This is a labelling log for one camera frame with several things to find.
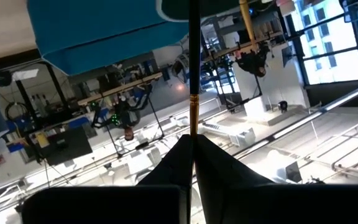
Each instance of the window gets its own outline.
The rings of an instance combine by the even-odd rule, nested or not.
[[[330,53],[330,52],[334,51],[333,43],[331,43],[331,42],[325,42],[324,43],[324,48],[326,49],[326,53]]]
[[[309,0],[294,2],[296,11],[291,13],[291,16],[296,30],[302,30],[306,26],[312,26],[344,13],[340,1],[317,1],[316,4],[310,4]],[[305,83],[314,85],[358,80],[358,50],[353,48],[356,46],[356,38],[352,23],[346,23],[343,17],[339,17],[314,29],[313,32],[305,32],[300,38],[305,53],[304,65],[307,77]],[[344,52],[320,56],[338,50]]]
[[[313,56],[319,54],[319,53],[318,53],[318,48],[317,48],[316,46],[311,47],[310,50],[311,50],[311,54],[312,54]],[[320,58],[315,59],[314,62],[316,63],[316,70],[320,70],[320,69],[323,68],[323,66],[321,65],[321,60],[320,60]]]
[[[314,40],[313,30],[308,30],[308,31],[306,31],[306,36],[307,36],[307,38],[308,38],[308,41]]]
[[[314,62],[316,63],[316,70],[320,70],[323,68],[323,66],[321,65],[320,58],[315,59]]]
[[[320,26],[320,34],[322,37],[325,37],[327,35],[329,35],[329,30],[328,30],[328,25],[327,24],[323,24]]]
[[[309,15],[303,16],[303,22],[305,23],[305,27],[310,26],[311,25],[310,16]]]
[[[330,52],[334,51],[333,43],[331,43],[331,42],[325,42],[324,43],[324,48],[326,49],[326,53],[330,53]],[[329,65],[331,66],[331,68],[337,66],[335,55],[328,56],[328,61],[329,61]]]
[[[328,60],[331,68],[336,67],[335,55],[328,56]]]
[[[319,54],[317,47],[311,47],[310,50],[311,50],[311,54],[312,54],[313,56],[316,56],[316,55]]]
[[[317,21],[325,20],[326,14],[324,12],[324,8],[316,10],[316,17],[317,17]]]
[[[330,60],[331,56],[305,61],[305,68],[310,85],[358,80],[357,50],[351,50],[332,56],[334,56],[335,59],[335,61],[332,62]],[[316,60],[320,60],[321,69],[316,69]],[[330,69],[330,63],[332,63],[332,65],[337,63],[337,65],[335,68]]]

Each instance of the black rod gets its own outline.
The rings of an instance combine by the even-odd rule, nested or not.
[[[189,71],[190,94],[200,93],[200,45],[201,45],[201,15],[200,0],[189,3]]]
[[[118,152],[116,143],[114,142],[114,139],[113,139],[112,136],[111,136],[110,127],[109,127],[108,125],[106,126],[106,129],[107,129],[107,132],[109,133],[109,137],[110,137],[111,143],[112,143],[112,145],[114,146],[114,149],[116,150],[116,153],[117,153],[118,158],[121,158],[121,157],[122,157],[122,154],[120,154],[120,153]]]
[[[296,34],[295,25],[293,23],[292,16],[291,15],[286,16],[285,20],[287,21],[288,24],[289,34],[290,35]],[[295,50],[296,59],[299,63],[299,67],[301,70],[301,76],[303,78],[303,82],[305,85],[309,85],[310,83],[309,83],[308,73],[306,71],[305,62],[303,61],[303,56],[305,56],[305,53],[303,52],[300,36],[294,38],[292,40],[292,43]]]
[[[200,37],[201,46],[203,47],[204,55],[205,55],[205,57],[208,57],[209,56],[209,50],[208,50],[208,47],[206,46],[204,34],[202,32],[200,32],[200,35],[201,35],[201,37]]]
[[[63,103],[63,107],[66,111],[69,110],[68,108],[68,103],[67,103],[67,100],[65,98],[65,95],[63,94],[62,92],[62,88],[60,88],[60,84],[56,78],[56,75],[55,75],[55,72],[53,71],[53,68],[50,64],[46,63],[45,64],[47,66],[47,69],[48,69],[48,72],[49,72],[49,75],[50,77],[52,78],[52,81],[53,81],[53,84],[55,85],[55,88],[56,88],[56,91],[57,91],[57,94],[59,95],[60,97],[60,100],[62,101]]]
[[[331,17],[331,18],[329,18],[329,19],[325,19],[325,20],[320,21],[320,22],[318,22],[318,23],[316,23],[316,24],[313,24],[313,25],[311,25],[311,26],[305,27],[305,28],[303,28],[302,30],[299,30],[297,33],[299,33],[299,34],[304,34],[305,31],[308,31],[308,30],[313,29],[313,28],[315,28],[315,27],[321,26],[321,25],[323,25],[323,24],[327,24],[327,23],[329,23],[329,22],[331,22],[331,21],[334,21],[334,20],[336,20],[336,19],[342,18],[342,17],[344,17],[344,15],[345,15],[345,14],[342,13],[342,14],[339,14],[339,15],[337,15],[337,16]]]
[[[152,74],[152,72],[150,71],[149,64],[148,64],[147,62],[143,62],[143,67],[144,67],[144,72],[146,73],[147,76],[149,76],[149,75]],[[160,130],[161,130],[161,136],[164,137],[164,131],[162,130],[160,121],[158,120],[157,114],[156,114],[156,112],[155,112],[153,103],[152,103],[152,101],[150,100],[150,97],[148,97],[147,100],[148,100],[149,103],[150,103],[150,107],[152,108],[152,111],[153,111],[155,120],[157,121],[157,124],[158,124],[158,126],[159,126],[159,128],[160,128]]]
[[[349,48],[342,49],[342,50],[336,50],[336,51],[328,52],[328,53],[325,53],[325,54],[319,54],[319,55],[315,55],[315,56],[312,56],[312,57],[304,58],[303,61],[313,60],[313,59],[322,58],[322,57],[328,57],[328,56],[336,55],[336,54],[341,54],[341,53],[345,53],[345,52],[348,52],[348,51],[351,51],[351,50],[357,50],[357,48],[358,48],[358,46],[355,46],[355,47],[349,47]]]
[[[20,81],[20,80],[16,81],[16,85],[17,85],[17,88],[19,89],[20,94],[22,95],[22,98],[24,100],[24,104],[25,104],[25,107],[27,108],[27,111],[30,113],[35,125],[39,128],[40,123],[37,118],[37,114],[35,113],[35,110],[32,107],[30,98],[29,98],[27,92],[25,91],[22,81]]]

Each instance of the black metal stand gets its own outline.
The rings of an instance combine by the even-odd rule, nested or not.
[[[39,128],[41,126],[40,121],[38,120],[37,114],[35,113],[35,110],[32,107],[30,98],[27,95],[27,92],[25,91],[23,83],[20,80],[18,80],[18,81],[16,81],[16,85],[17,85],[17,88],[19,89],[20,94],[22,95],[22,98],[24,100],[24,104],[25,104],[25,107],[27,108],[27,111],[30,113],[37,128]]]
[[[109,133],[110,140],[111,140],[111,142],[112,142],[112,144],[113,144],[113,146],[114,146],[114,149],[116,150],[116,153],[117,153],[118,158],[121,158],[121,157],[122,157],[122,154],[120,154],[120,153],[118,152],[116,143],[114,142],[114,139],[113,139],[112,136],[111,136],[110,128],[109,128],[108,125],[106,126],[106,129],[107,129],[107,132]]]
[[[151,74],[152,74],[151,71],[150,71],[149,65],[147,64],[147,62],[143,62],[143,67],[144,67],[144,72],[146,73],[146,75],[151,75]],[[148,100],[149,103],[150,103],[150,107],[152,108],[152,111],[153,111],[155,120],[157,121],[157,124],[158,124],[158,126],[159,126],[159,128],[160,128],[160,130],[161,130],[161,138],[163,138],[163,137],[164,137],[164,131],[162,130],[160,121],[158,120],[158,117],[157,117],[157,114],[156,114],[156,112],[155,112],[153,103],[152,103],[152,101],[150,100],[150,97],[148,97],[147,100]]]
[[[65,98],[65,95],[63,94],[62,92],[62,88],[60,87],[60,84],[56,78],[56,75],[55,75],[55,72],[53,71],[53,68],[50,64],[48,63],[45,63],[45,66],[47,67],[48,69],[48,72],[49,72],[49,75],[50,77],[52,78],[52,81],[53,81],[53,84],[55,85],[55,88],[56,88],[56,91],[57,91],[57,94],[59,95],[60,97],[60,100],[62,101],[63,103],[63,107],[66,111],[69,110],[69,107],[68,107],[68,103],[67,103],[67,100]]]

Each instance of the glass window pane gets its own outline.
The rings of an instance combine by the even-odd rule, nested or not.
[[[344,12],[339,1],[325,0],[314,5],[309,4],[310,0],[293,1],[295,2],[296,12],[292,13],[292,18],[294,18],[296,30],[302,30],[318,21],[335,17]]]
[[[314,55],[319,55],[318,49],[317,49],[316,46],[311,47],[310,49],[311,49],[311,54],[312,54],[313,56],[314,56]]]
[[[329,35],[329,29],[327,24],[323,24],[320,26],[320,34],[322,37]]]
[[[316,16],[317,16],[317,21],[323,21],[326,18],[326,14],[324,12],[324,8],[319,8],[316,10]]]
[[[306,1],[297,1],[296,12],[291,14],[295,28],[298,30],[304,29],[308,20],[310,20],[311,24],[316,24],[318,21],[329,19],[343,13],[343,9],[338,1],[322,1],[304,10],[299,7],[300,2],[304,3]],[[331,42],[331,51],[343,50],[356,46],[352,24],[345,23],[343,18],[310,29],[306,31],[305,34],[306,35],[301,36],[305,58],[325,53],[324,43],[326,42]],[[319,53],[312,54],[312,47],[317,47]]]
[[[308,38],[308,41],[314,40],[313,30],[308,30],[308,31],[306,31],[306,36],[307,36],[307,38]]]
[[[305,23],[305,27],[310,26],[311,25],[310,16],[309,15],[304,15],[303,16],[303,22]]]
[[[358,80],[358,51],[307,60],[305,67],[311,85]]]
[[[334,49],[333,49],[333,43],[331,42],[325,42],[324,43],[324,47],[326,49],[326,53],[329,53],[329,52],[333,52]]]

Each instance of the computer monitor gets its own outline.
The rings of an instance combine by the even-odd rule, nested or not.
[[[82,127],[48,137],[49,146],[41,148],[40,153],[50,166],[92,153],[92,148]]]

